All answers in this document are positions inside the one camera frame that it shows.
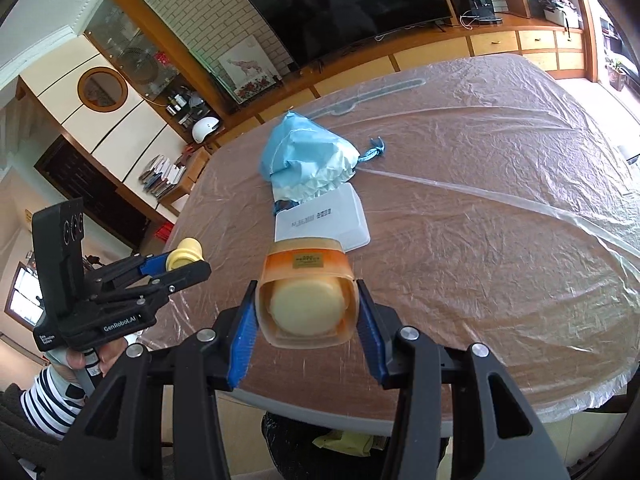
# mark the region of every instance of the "round wooden table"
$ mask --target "round wooden table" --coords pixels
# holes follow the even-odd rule
[[[348,255],[376,302],[438,344],[485,343],[543,420],[604,402],[625,382],[640,346],[640,187],[545,73],[521,56],[461,59],[335,92],[300,112],[361,152],[370,138],[385,141],[385,154],[350,180],[371,242]],[[275,121],[223,146],[192,191],[169,247],[197,238],[212,275],[158,312],[143,336],[152,348],[212,325],[260,276],[274,221],[257,168]],[[397,397],[370,377],[357,338],[294,351],[261,335],[235,395],[376,434],[390,433]]]

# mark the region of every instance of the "orange plastic container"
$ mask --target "orange plastic container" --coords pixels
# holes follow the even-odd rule
[[[358,287],[340,242],[293,238],[271,246],[258,281],[260,329],[280,348],[325,348],[351,339]]]

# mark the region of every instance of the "white plastic container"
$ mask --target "white plastic container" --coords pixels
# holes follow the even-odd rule
[[[333,238],[344,252],[371,241],[362,202],[351,184],[276,215],[276,242],[306,237]]]
[[[553,11],[545,9],[545,17],[550,22],[554,22],[561,27],[566,27],[568,23],[571,28],[582,28],[578,19],[578,13],[569,7],[565,7],[564,9],[558,9],[556,7]]]

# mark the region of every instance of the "person's hand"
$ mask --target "person's hand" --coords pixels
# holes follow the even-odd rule
[[[126,350],[127,346],[127,340],[121,337],[120,339],[111,341],[110,343],[98,348],[98,359],[100,359],[100,364],[98,366],[100,367],[100,371],[103,376],[111,370],[111,367],[118,360],[120,354]],[[86,365],[84,356],[80,352],[76,352],[71,349],[66,350],[66,362],[73,370],[82,370]]]

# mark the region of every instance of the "wooden mirror frame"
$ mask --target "wooden mirror frame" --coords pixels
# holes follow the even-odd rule
[[[120,84],[120,89],[121,89],[120,98],[116,101],[114,105],[99,107],[94,105],[91,101],[89,101],[89,99],[87,99],[84,96],[84,91],[83,91],[84,84],[86,83],[87,79],[89,79],[92,75],[95,75],[97,73],[109,74],[114,78],[116,78],[116,80]],[[116,111],[125,103],[128,96],[129,96],[129,88],[127,87],[127,82],[124,81],[124,78],[118,72],[116,72],[113,68],[109,68],[107,66],[97,66],[95,68],[90,68],[80,76],[80,80],[78,81],[78,97],[80,98],[84,106],[86,106],[87,108],[90,108],[94,112],[108,113],[108,112]]]

